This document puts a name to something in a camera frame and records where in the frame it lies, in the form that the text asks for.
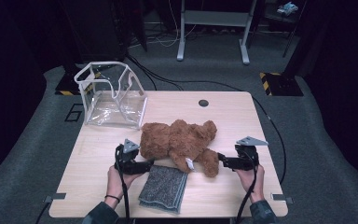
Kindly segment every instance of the metal stand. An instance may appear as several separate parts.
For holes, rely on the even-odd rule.
[[[185,24],[200,24],[245,27],[243,38],[240,39],[240,48],[242,62],[246,65],[249,64],[250,61],[246,48],[246,39],[248,37],[249,29],[251,27],[256,1],[257,0],[252,0],[251,9],[248,13],[242,13],[186,10],[185,0],[182,0],[180,42],[177,61],[181,62],[184,59],[185,55]]]

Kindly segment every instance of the power cord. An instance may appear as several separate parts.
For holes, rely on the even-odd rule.
[[[172,46],[173,44],[176,43],[176,41],[178,40],[178,36],[179,36],[179,30],[178,30],[178,25],[176,23],[176,19],[175,17],[173,16],[173,11],[172,11],[172,5],[171,5],[171,0],[168,0],[168,3],[170,5],[170,11],[171,11],[171,15],[172,15],[172,18],[173,18],[173,22],[175,23],[175,29],[176,29],[176,38],[174,40],[172,40],[172,43],[170,45],[164,45],[162,41],[160,41],[158,38],[156,38],[156,40],[164,47],[170,47]]]
[[[245,194],[245,197],[243,197],[240,209],[238,210],[237,219],[235,220],[236,224],[240,224],[241,222],[241,215],[243,212],[243,207],[246,205],[246,202],[248,201],[249,197],[251,196],[251,193],[255,189],[255,181],[257,180],[257,170],[255,169],[255,163],[253,162],[252,158],[245,152],[246,156],[249,158],[249,160],[252,162],[253,170],[254,170],[254,180],[252,181],[251,186],[249,187],[248,191]]]
[[[216,82],[216,81],[211,81],[211,80],[191,80],[191,81],[188,81],[188,80],[172,80],[172,79],[168,79],[168,78],[165,78],[165,77],[161,77],[159,75],[157,75],[156,73],[150,71],[149,69],[147,69],[146,67],[144,67],[143,65],[141,65],[138,60],[136,60],[134,57],[130,56],[129,53],[127,53],[126,57],[132,61],[135,65],[137,65],[139,68],[141,68],[142,71],[144,71],[144,73],[150,78],[150,80],[152,80],[152,77],[157,79],[157,80],[160,80],[160,81],[164,81],[164,82],[167,82],[167,83],[170,83],[170,84],[173,84],[176,88],[178,88],[180,91],[183,91],[184,89],[177,85],[176,83],[212,83],[212,84],[216,84],[216,85],[221,85],[221,86],[225,86],[225,87],[228,87],[228,88],[231,88],[232,90],[235,90],[235,91],[244,91],[244,90],[241,90],[239,88],[236,88],[236,87],[233,87],[233,86],[230,86],[228,84],[225,84],[225,83],[221,83],[221,82]],[[260,104],[260,102],[254,98],[254,96],[252,96],[252,99],[258,104],[258,106],[261,108],[261,110],[263,111],[263,113],[266,115],[266,117],[268,118],[268,120],[271,122],[272,124],[272,127],[275,129],[276,133],[278,134],[280,140],[281,140],[281,144],[282,144],[282,151],[283,151],[283,172],[282,172],[282,176],[281,176],[281,179],[280,179],[280,184],[283,183],[283,180],[286,176],[286,148],[284,146],[284,143],[283,143],[283,139],[282,139],[282,136],[281,136],[281,133],[279,132],[278,128],[276,127],[275,123],[272,121],[271,117],[267,114],[266,110],[264,109],[264,107]]]
[[[116,168],[118,170],[118,174],[120,175],[121,185],[123,188],[124,205],[126,207],[126,220],[127,220],[127,223],[130,223],[130,204],[129,204],[128,188],[127,188],[126,183],[124,182],[123,172],[121,171],[120,166],[118,165],[118,161],[119,161],[118,154],[119,154],[119,151],[117,150],[116,154],[115,154],[115,160],[116,160],[116,164],[117,164]]]
[[[45,206],[43,206],[42,211],[40,212],[39,216],[37,217],[36,223],[38,224],[40,221],[40,218],[42,217],[43,213],[45,213],[46,209],[48,208],[48,206],[51,204],[51,202],[53,201],[53,198],[51,196],[47,196],[45,198],[45,200],[43,201],[45,203]]]

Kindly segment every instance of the plush toy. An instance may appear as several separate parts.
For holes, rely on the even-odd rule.
[[[142,127],[141,155],[150,159],[170,157],[177,168],[185,173],[191,169],[186,159],[199,162],[208,177],[218,174],[217,153],[207,148],[216,136],[216,126],[211,120],[203,125],[187,124],[178,119],[171,126],[164,123],[146,123]]]

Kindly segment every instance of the clear plastic bag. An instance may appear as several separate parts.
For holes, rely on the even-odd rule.
[[[89,63],[75,76],[85,109],[85,124],[139,130],[147,94],[124,63]]]

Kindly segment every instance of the hand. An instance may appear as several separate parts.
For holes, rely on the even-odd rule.
[[[256,181],[255,181],[255,187],[253,192],[250,195],[250,199],[252,203],[265,200],[264,198],[264,167],[262,165],[256,166],[257,174],[256,174]],[[244,170],[235,170],[237,172],[238,176],[240,177],[241,183],[243,188],[246,190],[246,192],[249,190],[249,188],[252,185],[252,182],[255,179],[255,172],[254,170],[244,171]]]
[[[116,196],[120,200],[123,197],[123,187],[120,179],[120,174],[118,173],[118,170],[115,168],[115,166],[111,166],[109,168],[109,172],[107,173],[107,188],[106,188],[106,194]],[[139,175],[123,175],[124,183],[127,185],[127,189],[130,188],[132,181],[136,179],[137,177],[141,176]],[[113,209],[116,208],[118,204],[118,200],[110,197],[106,197],[104,202],[112,207]]]

